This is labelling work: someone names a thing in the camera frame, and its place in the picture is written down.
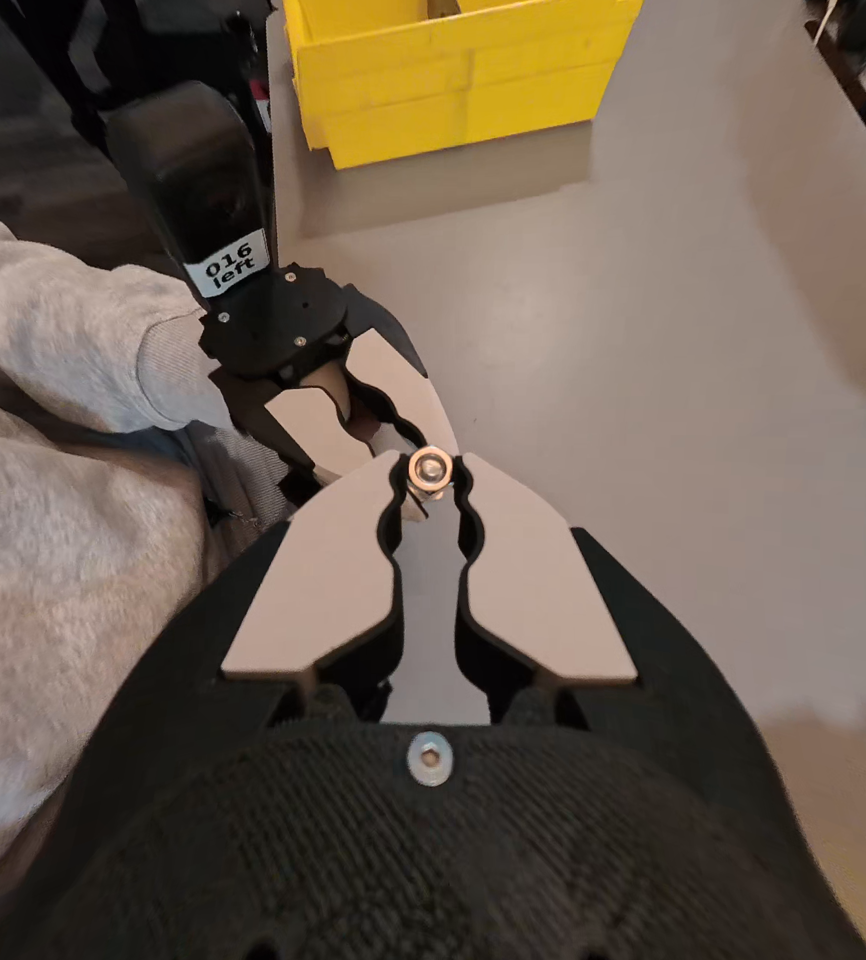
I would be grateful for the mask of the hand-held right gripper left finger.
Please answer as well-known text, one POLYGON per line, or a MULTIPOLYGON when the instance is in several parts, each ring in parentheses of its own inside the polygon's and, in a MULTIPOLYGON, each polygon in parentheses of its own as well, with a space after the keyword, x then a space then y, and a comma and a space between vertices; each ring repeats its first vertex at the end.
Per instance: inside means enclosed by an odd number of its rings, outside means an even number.
POLYGON ((404 652, 406 457, 368 461, 298 509, 224 656, 226 680, 272 681, 309 697, 338 687, 382 719, 404 652))

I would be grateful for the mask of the grey desk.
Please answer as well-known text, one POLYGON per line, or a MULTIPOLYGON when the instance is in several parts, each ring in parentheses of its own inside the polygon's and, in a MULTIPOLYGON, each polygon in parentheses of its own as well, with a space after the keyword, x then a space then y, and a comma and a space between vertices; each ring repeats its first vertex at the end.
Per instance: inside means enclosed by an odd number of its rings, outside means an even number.
POLYGON ((269 22, 279 248, 407 328, 760 726, 866 936, 866 129, 802 2, 645 2, 591 125, 337 172, 269 22))

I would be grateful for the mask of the yellow plastic bin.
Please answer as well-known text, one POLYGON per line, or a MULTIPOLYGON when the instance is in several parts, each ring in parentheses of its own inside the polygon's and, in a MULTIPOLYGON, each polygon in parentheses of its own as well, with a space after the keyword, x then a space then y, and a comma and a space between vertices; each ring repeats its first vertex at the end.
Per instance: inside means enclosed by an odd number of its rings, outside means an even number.
POLYGON ((337 170, 591 121, 639 1, 287 1, 300 124, 337 170))

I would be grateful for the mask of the steel hex nut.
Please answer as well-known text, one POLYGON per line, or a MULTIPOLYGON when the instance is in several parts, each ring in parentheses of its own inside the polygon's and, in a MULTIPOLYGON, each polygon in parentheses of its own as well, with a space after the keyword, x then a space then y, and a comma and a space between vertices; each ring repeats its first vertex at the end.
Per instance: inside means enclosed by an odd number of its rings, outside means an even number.
POLYGON ((407 483, 411 496, 423 505, 441 498, 453 483, 453 458, 445 450, 428 445, 409 458, 407 483))

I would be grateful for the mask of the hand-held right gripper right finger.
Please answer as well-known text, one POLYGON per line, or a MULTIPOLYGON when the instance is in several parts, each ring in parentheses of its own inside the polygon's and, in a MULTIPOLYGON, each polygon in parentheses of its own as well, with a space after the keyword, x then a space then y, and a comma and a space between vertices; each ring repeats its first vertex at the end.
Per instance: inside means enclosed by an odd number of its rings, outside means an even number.
POLYGON ((499 724, 516 697, 624 690, 638 671, 569 522, 482 457, 454 460, 460 574, 454 651, 499 724))

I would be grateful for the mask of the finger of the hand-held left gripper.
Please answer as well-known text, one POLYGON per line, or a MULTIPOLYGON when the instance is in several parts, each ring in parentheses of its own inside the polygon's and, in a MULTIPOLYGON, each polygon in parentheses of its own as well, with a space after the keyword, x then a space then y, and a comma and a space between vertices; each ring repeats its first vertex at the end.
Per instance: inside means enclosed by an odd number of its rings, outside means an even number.
POLYGON ((414 448, 435 447, 451 457, 460 454, 432 382, 379 331, 369 329, 351 341, 344 369, 354 392, 377 419, 414 448))
POLYGON ((321 387, 284 390, 264 409, 310 462, 308 471, 318 482, 336 482, 375 456, 349 433, 337 403, 321 387))

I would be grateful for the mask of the person's left hand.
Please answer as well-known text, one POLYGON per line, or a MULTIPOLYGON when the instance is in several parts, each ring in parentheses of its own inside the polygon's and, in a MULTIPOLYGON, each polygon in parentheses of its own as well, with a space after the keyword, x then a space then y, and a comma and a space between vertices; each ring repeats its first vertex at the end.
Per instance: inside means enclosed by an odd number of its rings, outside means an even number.
POLYGON ((334 402, 341 424, 356 440, 373 447, 380 422, 366 402, 352 391, 345 367, 337 360, 312 371, 303 380, 305 387, 319 388, 334 402))

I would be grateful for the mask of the person's grey sweatshirt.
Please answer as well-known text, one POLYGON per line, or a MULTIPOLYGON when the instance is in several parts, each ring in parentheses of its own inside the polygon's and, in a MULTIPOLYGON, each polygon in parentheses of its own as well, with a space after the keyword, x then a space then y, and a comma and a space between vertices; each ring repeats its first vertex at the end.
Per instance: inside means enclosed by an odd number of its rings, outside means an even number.
POLYGON ((166 624, 285 516, 285 472, 231 431, 49 435, 0 409, 0 868, 166 624))

